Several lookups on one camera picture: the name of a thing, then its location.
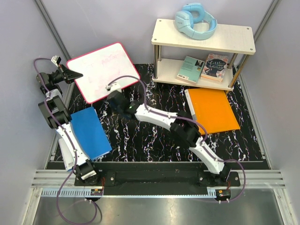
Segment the pink framed whiteboard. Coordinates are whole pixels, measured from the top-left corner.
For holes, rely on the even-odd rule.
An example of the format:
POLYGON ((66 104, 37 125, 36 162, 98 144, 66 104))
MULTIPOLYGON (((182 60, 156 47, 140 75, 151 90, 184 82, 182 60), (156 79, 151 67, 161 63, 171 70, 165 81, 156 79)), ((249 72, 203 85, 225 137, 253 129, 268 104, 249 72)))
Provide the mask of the pink framed whiteboard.
POLYGON ((73 58, 67 62, 70 70, 83 74, 75 83, 89 104, 105 98, 109 92, 106 86, 118 77, 123 89, 137 82, 140 75, 121 43, 114 43, 103 48, 73 58))

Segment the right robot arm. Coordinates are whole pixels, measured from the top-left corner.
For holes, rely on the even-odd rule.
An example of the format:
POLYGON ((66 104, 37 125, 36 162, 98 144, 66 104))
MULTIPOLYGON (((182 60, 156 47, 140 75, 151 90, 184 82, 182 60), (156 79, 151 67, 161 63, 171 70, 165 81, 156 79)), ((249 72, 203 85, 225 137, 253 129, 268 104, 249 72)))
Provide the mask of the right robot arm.
POLYGON ((215 184, 223 186, 229 181, 231 169, 207 145, 196 121, 188 118, 185 111, 175 113, 155 109, 136 100, 130 101, 116 90, 108 95, 107 101, 113 110, 128 119, 148 122, 170 131, 184 148, 192 151, 206 165, 215 184))

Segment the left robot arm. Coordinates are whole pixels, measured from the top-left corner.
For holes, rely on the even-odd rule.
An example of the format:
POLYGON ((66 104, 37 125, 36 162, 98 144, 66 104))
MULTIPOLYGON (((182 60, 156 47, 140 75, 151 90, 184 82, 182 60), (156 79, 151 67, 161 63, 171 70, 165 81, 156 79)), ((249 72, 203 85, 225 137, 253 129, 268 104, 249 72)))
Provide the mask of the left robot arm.
POLYGON ((61 99, 62 91, 58 85, 62 81, 72 83, 82 76, 59 63, 57 70, 51 74, 38 73, 37 80, 42 84, 40 89, 45 95, 45 100, 38 107, 48 126, 60 137, 59 145, 66 170, 71 171, 79 181, 95 186, 101 181, 101 174, 75 136, 71 114, 61 99))

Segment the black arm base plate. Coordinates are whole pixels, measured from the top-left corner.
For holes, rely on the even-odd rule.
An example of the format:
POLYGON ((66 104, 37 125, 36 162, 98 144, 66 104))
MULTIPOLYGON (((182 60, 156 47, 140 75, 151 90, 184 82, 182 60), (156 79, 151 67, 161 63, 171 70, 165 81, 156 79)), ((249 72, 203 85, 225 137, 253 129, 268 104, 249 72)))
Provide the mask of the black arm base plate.
POLYGON ((104 196, 191 197, 208 195, 208 188, 240 187, 237 172, 226 182, 216 183, 201 162, 100 162, 96 163, 104 196))

